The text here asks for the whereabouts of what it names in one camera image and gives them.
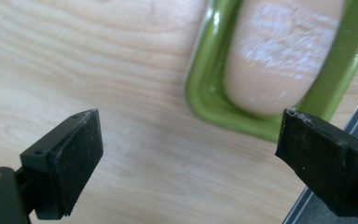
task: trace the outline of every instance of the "wood grain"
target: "wood grain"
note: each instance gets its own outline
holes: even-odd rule
[[[186,69],[207,0],[0,0],[0,166],[99,108],[104,156],[60,223],[281,223],[304,185],[275,145],[196,119]],[[358,73],[332,123],[358,104]],[[32,215],[33,223],[39,221]]]

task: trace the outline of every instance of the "light wood surface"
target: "light wood surface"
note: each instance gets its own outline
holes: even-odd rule
[[[206,0],[0,0],[0,166],[99,108],[103,158],[73,214],[33,223],[281,223],[303,183],[275,145],[193,116]],[[358,73],[331,122],[358,104]]]

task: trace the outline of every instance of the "black rubber tip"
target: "black rubber tip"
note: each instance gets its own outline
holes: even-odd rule
[[[21,153],[24,172],[35,180],[37,217],[69,216],[102,155],[97,109],[69,117]]]
[[[358,138],[312,114],[287,109],[275,155],[336,215],[358,216]]]

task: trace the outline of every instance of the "green tray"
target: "green tray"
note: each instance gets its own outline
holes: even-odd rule
[[[242,0],[213,0],[207,8],[186,81],[193,112],[213,124],[276,142],[282,115],[257,116],[233,105],[224,93],[223,71]],[[347,1],[337,37],[299,110],[330,120],[358,68],[358,0]]]

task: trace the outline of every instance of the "small hole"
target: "small hole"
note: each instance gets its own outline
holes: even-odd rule
[[[37,150],[34,154],[36,155],[36,156],[40,156],[40,155],[43,155],[45,152],[43,151],[43,150],[41,150],[41,149],[39,149],[39,150]]]

